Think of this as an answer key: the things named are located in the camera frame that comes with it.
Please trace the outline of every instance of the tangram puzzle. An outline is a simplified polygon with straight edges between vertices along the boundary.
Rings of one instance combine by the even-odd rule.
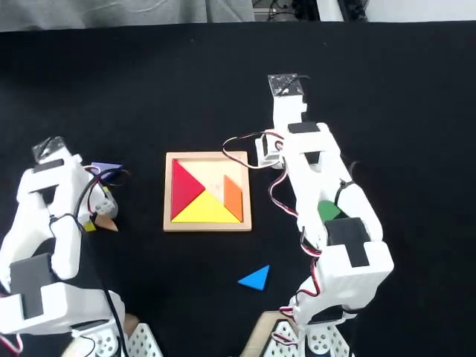
[[[248,168],[221,152],[168,152],[164,230],[250,231]]]

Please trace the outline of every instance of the green block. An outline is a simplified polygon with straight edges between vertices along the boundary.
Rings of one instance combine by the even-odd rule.
[[[331,201],[320,201],[318,205],[319,216],[321,216],[322,222],[330,221],[339,215],[341,210],[338,209]]]

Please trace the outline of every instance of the wooden frame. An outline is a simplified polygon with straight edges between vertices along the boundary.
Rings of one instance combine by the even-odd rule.
[[[248,162],[246,151],[231,152],[232,155]],[[243,222],[240,223],[172,223],[170,210],[172,201],[172,162],[178,160],[197,161],[231,161],[222,152],[168,152],[165,158],[165,189],[164,189],[164,231],[250,231],[251,202],[248,168],[240,165],[242,179]]]

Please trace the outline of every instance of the black table surface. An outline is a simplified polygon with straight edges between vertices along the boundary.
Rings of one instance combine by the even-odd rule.
[[[91,241],[110,289],[166,356],[237,356],[265,310],[309,275],[292,217],[250,172],[250,233],[164,233],[166,152],[219,151],[271,127],[267,74],[297,72],[309,116],[358,160],[395,262],[360,314],[359,356],[469,356],[475,238],[476,23],[235,24],[0,35],[0,228],[33,165],[30,146],[63,135],[85,163],[132,172],[115,190],[120,233]],[[254,160],[251,142],[236,145]],[[277,195],[287,202],[289,186]],[[237,284],[262,266],[264,292]],[[25,356],[57,356],[58,336]]]

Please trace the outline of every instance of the robotic arm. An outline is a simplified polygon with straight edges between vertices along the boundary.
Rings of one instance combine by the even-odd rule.
[[[300,328],[302,356],[305,350],[326,356],[329,348],[311,348],[306,336],[325,334],[325,327],[355,317],[393,270],[393,261],[382,242],[382,225],[348,173],[328,126],[303,121],[299,76],[271,75],[268,81],[274,96],[271,131],[282,139],[257,139],[258,161],[286,170],[296,197],[297,228],[318,257],[285,311]],[[322,201],[333,202],[346,218],[323,222],[318,213]]]
[[[71,332],[97,343],[109,338],[113,356],[118,350],[118,324],[110,301],[101,289],[80,289],[68,284],[79,270],[83,228],[94,212],[109,218],[117,214],[111,194],[99,184],[79,203],[93,175],[72,155],[61,138],[48,139],[36,150],[37,165],[26,170],[16,199],[12,228],[0,250],[0,283],[8,292],[0,298],[0,333],[49,335]],[[54,253],[34,256],[39,245],[55,238]],[[120,325],[125,315],[119,295],[109,292]]]

